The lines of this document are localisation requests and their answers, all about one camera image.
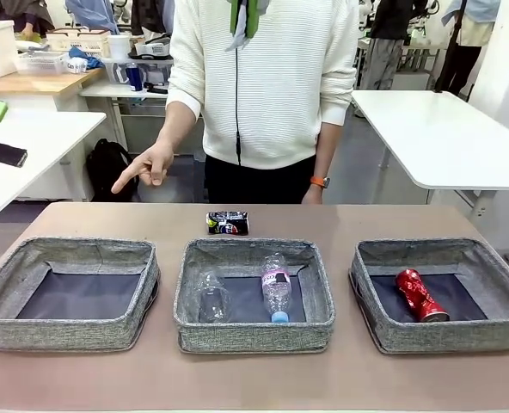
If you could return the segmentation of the person's right hand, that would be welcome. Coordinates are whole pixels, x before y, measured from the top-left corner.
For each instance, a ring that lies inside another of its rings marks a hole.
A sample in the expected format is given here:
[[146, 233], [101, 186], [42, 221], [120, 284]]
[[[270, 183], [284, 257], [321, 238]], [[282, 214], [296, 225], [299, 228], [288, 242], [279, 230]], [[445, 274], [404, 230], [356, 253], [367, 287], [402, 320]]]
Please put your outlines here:
[[174, 162], [174, 147], [170, 141], [158, 140], [146, 151], [132, 160], [113, 184], [111, 192], [119, 193], [133, 178], [147, 186], [160, 186], [166, 179], [168, 169]]

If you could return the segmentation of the person's left hand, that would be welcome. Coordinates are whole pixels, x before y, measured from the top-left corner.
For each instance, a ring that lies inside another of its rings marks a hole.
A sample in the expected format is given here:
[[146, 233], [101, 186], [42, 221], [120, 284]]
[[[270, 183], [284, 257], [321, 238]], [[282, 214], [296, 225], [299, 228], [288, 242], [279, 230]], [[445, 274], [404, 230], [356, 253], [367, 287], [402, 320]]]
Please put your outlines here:
[[324, 190], [323, 187], [311, 184], [302, 199], [302, 204], [303, 205], [321, 205], [323, 190]]

